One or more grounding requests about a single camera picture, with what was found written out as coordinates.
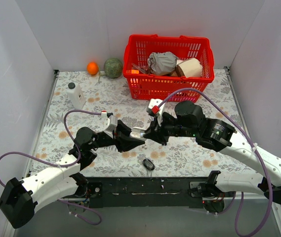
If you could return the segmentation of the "red plastic shopping basket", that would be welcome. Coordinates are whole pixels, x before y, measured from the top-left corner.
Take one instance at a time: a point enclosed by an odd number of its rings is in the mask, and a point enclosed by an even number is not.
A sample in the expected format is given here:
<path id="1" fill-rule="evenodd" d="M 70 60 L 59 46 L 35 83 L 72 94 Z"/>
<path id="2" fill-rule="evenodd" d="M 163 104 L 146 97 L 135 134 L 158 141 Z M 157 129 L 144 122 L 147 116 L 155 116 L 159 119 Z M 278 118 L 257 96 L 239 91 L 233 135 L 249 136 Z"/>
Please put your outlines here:
<path id="1" fill-rule="evenodd" d="M 138 66 L 148 65 L 147 59 L 152 52 L 168 51 L 180 60 L 198 59 L 203 67 L 201 77 L 178 77 L 175 70 L 164 76 L 152 73 L 146 75 L 132 68 L 132 63 Z M 131 97 L 136 100 L 164 99 L 182 88 L 204 91 L 215 78 L 214 57 L 207 38 L 131 35 L 125 48 L 123 62 L 123 76 L 127 80 Z"/>

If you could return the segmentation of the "white earbud charging case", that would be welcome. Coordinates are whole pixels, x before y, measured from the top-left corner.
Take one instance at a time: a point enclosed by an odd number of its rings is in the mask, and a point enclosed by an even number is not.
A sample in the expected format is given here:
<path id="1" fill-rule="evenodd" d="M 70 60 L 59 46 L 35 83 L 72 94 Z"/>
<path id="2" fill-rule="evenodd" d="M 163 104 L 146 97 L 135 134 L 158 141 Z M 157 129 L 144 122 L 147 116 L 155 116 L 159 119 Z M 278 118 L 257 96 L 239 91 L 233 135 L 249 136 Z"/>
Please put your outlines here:
<path id="1" fill-rule="evenodd" d="M 146 138 L 140 137 L 140 133 L 145 133 L 145 129 L 140 128 L 140 127 L 133 127 L 131 129 L 130 137 L 139 139 L 139 140 L 146 140 Z"/>

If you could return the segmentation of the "white bottle black cap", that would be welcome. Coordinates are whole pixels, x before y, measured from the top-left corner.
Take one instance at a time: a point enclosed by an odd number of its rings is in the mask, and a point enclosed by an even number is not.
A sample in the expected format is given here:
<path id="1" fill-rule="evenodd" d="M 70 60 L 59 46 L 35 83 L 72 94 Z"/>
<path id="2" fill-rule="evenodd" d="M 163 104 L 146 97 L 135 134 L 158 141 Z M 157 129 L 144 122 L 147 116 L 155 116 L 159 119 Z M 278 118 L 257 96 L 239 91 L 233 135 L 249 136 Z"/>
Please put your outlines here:
<path id="1" fill-rule="evenodd" d="M 81 110 L 86 103 L 81 86 L 78 83 L 70 82 L 66 92 L 74 108 Z"/>

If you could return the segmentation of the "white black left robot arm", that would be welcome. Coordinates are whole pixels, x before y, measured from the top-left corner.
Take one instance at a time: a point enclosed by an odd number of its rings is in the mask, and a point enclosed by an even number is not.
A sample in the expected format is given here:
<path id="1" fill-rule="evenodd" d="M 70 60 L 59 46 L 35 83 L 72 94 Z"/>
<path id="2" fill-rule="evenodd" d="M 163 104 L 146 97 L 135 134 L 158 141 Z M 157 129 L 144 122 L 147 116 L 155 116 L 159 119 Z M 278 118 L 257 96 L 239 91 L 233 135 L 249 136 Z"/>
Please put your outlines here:
<path id="1" fill-rule="evenodd" d="M 111 116 L 106 129 L 94 132 L 80 128 L 74 139 L 74 147 L 55 164 L 27 178 L 10 179 L 4 184 L 0 197 L 0 210 L 14 229 L 27 224 L 34 214 L 46 205 L 65 196 L 83 197 L 88 191 L 88 181 L 80 173 L 96 158 L 95 150 L 116 146 L 119 152 L 127 152 L 145 143 L 145 130 L 129 128 L 121 120 Z"/>

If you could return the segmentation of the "clear plastic snack wrapper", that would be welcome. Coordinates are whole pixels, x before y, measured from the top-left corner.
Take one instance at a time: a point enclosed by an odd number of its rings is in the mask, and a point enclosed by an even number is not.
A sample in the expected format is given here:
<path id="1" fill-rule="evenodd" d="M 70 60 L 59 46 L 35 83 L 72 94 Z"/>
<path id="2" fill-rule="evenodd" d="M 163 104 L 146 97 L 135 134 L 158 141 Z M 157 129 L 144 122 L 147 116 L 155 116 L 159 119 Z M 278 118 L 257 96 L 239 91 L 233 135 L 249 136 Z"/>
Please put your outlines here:
<path id="1" fill-rule="evenodd" d="M 132 63 L 132 68 L 134 70 L 138 70 L 142 74 L 146 74 L 146 75 L 151 74 L 151 69 L 149 68 L 148 65 L 138 66 L 138 65 Z"/>

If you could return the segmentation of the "green melon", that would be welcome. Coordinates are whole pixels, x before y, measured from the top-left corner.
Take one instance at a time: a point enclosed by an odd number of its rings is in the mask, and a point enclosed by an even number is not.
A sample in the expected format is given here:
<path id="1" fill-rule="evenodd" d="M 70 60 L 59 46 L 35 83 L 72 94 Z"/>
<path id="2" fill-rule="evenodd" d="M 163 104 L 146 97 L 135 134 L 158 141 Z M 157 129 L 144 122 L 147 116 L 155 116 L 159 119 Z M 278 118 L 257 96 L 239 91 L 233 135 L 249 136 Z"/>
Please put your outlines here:
<path id="1" fill-rule="evenodd" d="M 104 63 L 104 72 L 100 72 L 99 79 L 101 77 L 108 77 L 110 79 L 117 79 L 122 75 L 123 64 L 118 58 L 109 58 Z"/>

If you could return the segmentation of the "beige paper roll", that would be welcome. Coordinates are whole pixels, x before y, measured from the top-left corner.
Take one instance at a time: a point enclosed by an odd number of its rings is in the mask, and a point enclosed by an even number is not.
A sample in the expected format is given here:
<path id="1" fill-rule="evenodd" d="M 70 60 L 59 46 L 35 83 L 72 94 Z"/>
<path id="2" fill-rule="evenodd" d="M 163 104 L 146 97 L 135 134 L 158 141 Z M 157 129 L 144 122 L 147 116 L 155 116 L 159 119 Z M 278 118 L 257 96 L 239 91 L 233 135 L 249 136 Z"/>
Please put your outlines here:
<path id="1" fill-rule="evenodd" d="M 196 58 L 189 58 L 187 60 L 177 60 L 175 72 L 178 77 L 201 77 L 203 67 L 200 61 Z"/>

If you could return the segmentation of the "black earbud charging case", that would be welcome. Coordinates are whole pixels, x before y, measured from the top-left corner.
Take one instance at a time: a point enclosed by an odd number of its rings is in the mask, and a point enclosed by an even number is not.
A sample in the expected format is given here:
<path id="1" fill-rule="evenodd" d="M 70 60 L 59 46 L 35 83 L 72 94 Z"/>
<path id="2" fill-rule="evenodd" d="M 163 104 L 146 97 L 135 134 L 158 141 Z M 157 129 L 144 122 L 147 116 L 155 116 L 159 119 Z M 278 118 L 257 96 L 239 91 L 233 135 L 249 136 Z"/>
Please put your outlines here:
<path id="1" fill-rule="evenodd" d="M 152 163 L 151 160 L 147 158 L 143 159 L 142 164 L 148 171 L 153 171 L 155 169 L 155 165 Z"/>

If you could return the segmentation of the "crumpled grey bag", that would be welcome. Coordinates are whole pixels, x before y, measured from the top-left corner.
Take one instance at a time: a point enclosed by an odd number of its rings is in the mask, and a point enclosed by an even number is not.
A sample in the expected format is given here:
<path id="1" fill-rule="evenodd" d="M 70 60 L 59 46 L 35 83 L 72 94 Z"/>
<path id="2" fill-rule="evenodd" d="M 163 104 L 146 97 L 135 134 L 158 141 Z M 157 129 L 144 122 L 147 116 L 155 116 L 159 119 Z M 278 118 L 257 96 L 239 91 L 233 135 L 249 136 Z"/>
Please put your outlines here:
<path id="1" fill-rule="evenodd" d="M 172 52 L 156 53 L 152 52 L 148 59 L 150 72 L 157 76 L 164 76 L 175 70 L 178 57 Z"/>

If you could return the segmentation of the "orange fruit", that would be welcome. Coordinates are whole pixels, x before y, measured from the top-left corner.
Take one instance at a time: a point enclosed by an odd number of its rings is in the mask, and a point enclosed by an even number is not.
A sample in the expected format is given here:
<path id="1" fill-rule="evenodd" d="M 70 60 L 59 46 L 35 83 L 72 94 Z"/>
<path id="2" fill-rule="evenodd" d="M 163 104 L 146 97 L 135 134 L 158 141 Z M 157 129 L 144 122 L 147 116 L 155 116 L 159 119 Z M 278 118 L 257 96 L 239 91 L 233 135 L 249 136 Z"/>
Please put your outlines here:
<path id="1" fill-rule="evenodd" d="M 96 75 L 99 72 L 99 67 L 96 62 L 89 62 L 86 66 L 86 70 L 90 75 Z"/>

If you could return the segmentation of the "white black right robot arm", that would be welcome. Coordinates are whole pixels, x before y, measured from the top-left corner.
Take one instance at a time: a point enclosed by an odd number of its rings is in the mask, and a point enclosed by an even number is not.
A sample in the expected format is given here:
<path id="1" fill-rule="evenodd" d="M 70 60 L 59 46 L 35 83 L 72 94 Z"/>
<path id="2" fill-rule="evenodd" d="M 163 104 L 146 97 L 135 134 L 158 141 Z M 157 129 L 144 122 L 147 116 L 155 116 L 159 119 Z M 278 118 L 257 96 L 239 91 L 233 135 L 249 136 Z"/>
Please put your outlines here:
<path id="1" fill-rule="evenodd" d="M 169 137 L 192 137 L 203 148 L 230 156 L 255 170 L 254 174 L 228 174 L 212 171 L 205 183 L 193 191 L 203 197 L 227 192 L 263 195 L 281 204 L 281 158 L 256 146 L 222 120 L 206 118 L 202 108 L 191 101 L 178 103 L 176 116 L 164 111 L 160 99 L 151 99 L 147 107 L 153 116 L 144 138 L 166 145 Z"/>

